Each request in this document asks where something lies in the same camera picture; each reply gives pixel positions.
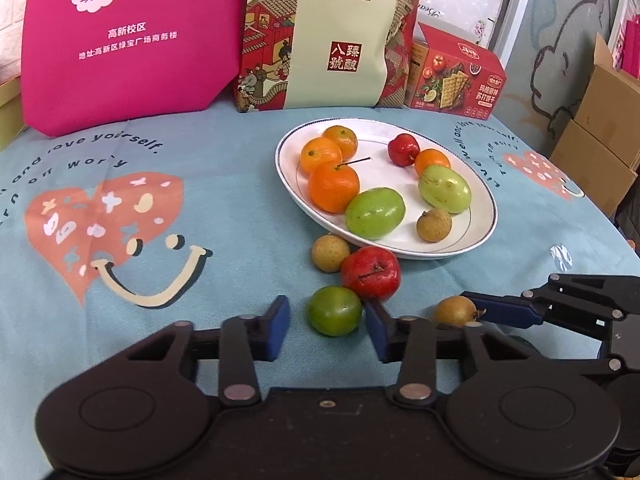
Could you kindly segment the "white oval plate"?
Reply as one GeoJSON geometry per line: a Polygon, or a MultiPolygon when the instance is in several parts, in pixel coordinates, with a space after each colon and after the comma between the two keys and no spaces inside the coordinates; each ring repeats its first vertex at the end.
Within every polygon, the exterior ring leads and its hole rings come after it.
{"type": "Polygon", "coordinates": [[[378,246],[397,257],[412,260],[433,260],[458,256],[480,247],[489,240],[498,223],[495,197],[484,180],[464,160],[437,142],[415,133],[420,148],[434,148],[445,154],[451,169],[460,174],[471,192],[469,207],[452,216],[451,232],[437,243],[421,240],[416,222],[431,205],[419,192],[419,179],[409,167],[398,167],[387,154],[387,144],[403,128],[387,122],[362,118],[326,118],[299,125],[290,130],[278,143],[274,163],[278,176],[297,206],[319,226],[344,237],[357,246],[378,246]],[[390,188],[397,192],[405,204],[405,215],[393,231],[377,240],[369,240],[349,231],[344,214],[332,214],[317,207],[308,192],[308,177],[300,166],[303,146],[334,125],[352,129],[358,138],[358,151],[352,158],[360,181],[360,190],[390,188]]]}

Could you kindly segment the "cardboard boxes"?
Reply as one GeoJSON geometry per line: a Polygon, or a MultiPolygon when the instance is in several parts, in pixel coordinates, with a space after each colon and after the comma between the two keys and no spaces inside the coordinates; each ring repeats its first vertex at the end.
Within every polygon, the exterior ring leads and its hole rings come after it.
{"type": "Polygon", "coordinates": [[[614,68],[600,35],[586,92],[550,160],[608,217],[638,177],[639,81],[614,68]]]}

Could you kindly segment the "large orange with stem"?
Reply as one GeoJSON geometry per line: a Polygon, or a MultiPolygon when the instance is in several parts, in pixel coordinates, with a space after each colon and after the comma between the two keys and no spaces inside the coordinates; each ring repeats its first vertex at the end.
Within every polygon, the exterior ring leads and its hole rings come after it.
{"type": "Polygon", "coordinates": [[[311,203],[330,214],[344,214],[349,203],[360,193],[360,179],[354,166],[368,158],[354,162],[320,160],[302,165],[308,177],[311,203]]]}

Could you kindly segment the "magenta tote bag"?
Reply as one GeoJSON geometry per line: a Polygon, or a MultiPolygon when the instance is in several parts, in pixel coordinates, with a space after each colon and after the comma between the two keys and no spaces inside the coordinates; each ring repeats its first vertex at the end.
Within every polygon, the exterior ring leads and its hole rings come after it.
{"type": "Polygon", "coordinates": [[[24,121],[46,136],[204,110],[238,76],[242,0],[27,0],[24,121]]]}

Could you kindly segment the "large red apple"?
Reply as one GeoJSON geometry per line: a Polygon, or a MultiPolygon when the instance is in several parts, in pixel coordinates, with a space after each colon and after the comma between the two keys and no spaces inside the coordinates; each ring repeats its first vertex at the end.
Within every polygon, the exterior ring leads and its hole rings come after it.
{"type": "Polygon", "coordinates": [[[343,261],[341,278],[343,286],[360,298],[386,301],[400,286],[400,265],[386,249],[363,247],[343,261]]]}

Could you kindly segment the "orange tangerine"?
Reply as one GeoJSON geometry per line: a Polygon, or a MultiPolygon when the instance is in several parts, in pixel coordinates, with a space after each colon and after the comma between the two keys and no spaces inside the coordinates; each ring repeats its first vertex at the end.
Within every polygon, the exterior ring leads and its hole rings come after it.
{"type": "Polygon", "coordinates": [[[342,162],[343,155],[338,145],[324,136],[308,141],[300,151],[299,165],[307,176],[324,162],[342,162]]]}

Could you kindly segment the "small orange right side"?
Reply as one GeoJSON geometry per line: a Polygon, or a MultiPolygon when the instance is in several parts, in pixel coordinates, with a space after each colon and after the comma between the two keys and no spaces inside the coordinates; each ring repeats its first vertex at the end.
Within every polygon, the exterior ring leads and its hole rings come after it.
{"type": "Polygon", "coordinates": [[[443,152],[435,150],[434,148],[427,148],[416,155],[413,163],[414,170],[416,170],[418,177],[421,177],[425,169],[432,165],[449,168],[450,160],[443,152]]]}

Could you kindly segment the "small red apple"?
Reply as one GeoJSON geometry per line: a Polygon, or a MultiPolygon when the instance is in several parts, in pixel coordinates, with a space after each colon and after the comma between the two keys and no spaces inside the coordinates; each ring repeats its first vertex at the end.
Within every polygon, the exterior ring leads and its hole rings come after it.
{"type": "Polygon", "coordinates": [[[390,161],[398,167],[409,167],[420,154],[418,141],[409,133],[401,133],[387,144],[390,161]]]}

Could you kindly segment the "small orange on plate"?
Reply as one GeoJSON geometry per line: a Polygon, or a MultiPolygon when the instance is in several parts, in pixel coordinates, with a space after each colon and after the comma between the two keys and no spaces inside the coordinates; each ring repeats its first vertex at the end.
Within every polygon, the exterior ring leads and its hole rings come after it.
{"type": "Polygon", "coordinates": [[[356,134],[347,127],[333,125],[323,131],[322,136],[333,141],[341,150],[343,160],[352,159],[358,150],[356,134]]]}

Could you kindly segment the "round green tomato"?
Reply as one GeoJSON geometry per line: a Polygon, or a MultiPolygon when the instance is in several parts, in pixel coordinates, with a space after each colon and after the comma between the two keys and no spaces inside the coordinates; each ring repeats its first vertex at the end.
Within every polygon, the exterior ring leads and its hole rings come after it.
{"type": "Polygon", "coordinates": [[[326,286],[310,297],[306,315],[310,326],[318,333],[341,337],[358,328],[362,318],[362,304],[351,289],[326,286]]]}

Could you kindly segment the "red green gift bag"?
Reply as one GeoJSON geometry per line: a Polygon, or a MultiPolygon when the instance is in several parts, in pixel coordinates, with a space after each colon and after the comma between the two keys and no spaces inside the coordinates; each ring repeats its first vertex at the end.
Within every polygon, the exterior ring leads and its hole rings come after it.
{"type": "Polygon", "coordinates": [[[246,0],[236,107],[401,107],[419,0],[246,0]]]}

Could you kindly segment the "green gift box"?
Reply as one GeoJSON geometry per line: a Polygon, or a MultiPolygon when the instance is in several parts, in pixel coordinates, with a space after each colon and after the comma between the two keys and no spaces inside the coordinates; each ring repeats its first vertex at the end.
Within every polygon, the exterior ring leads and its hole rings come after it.
{"type": "Polygon", "coordinates": [[[0,86],[0,151],[5,150],[24,130],[21,78],[0,86]]]}

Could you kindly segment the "tan longan fruit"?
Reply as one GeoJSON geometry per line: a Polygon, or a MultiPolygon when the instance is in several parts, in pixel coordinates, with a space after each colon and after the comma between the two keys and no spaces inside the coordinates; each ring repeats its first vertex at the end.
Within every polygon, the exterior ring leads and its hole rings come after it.
{"type": "Polygon", "coordinates": [[[423,211],[416,222],[416,234],[427,243],[438,243],[444,240],[452,229],[452,219],[447,211],[431,209],[423,211]]]}

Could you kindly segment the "brown longan fruit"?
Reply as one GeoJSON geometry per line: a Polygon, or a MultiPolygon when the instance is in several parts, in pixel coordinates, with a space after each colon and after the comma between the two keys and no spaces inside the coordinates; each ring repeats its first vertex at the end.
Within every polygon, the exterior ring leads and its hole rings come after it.
{"type": "Polygon", "coordinates": [[[480,325],[482,311],[465,296],[452,296],[439,301],[432,314],[436,324],[464,327],[480,325]]]}

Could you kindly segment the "green jujube fruit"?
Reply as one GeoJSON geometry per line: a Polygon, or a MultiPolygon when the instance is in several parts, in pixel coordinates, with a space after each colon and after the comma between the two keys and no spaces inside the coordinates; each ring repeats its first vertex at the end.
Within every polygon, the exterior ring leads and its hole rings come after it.
{"type": "Polygon", "coordinates": [[[352,234],[378,240],[404,220],[406,204],[392,188],[370,188],[358,194],[345,211],[346,228],[352,234]]]}
{"type": "Polygon", "coordinates": [[[418,187],[428,204],[450,214],[461,214],[471,205],[472,193],[468,182],[448,167],[427,166],[418,187]]]}

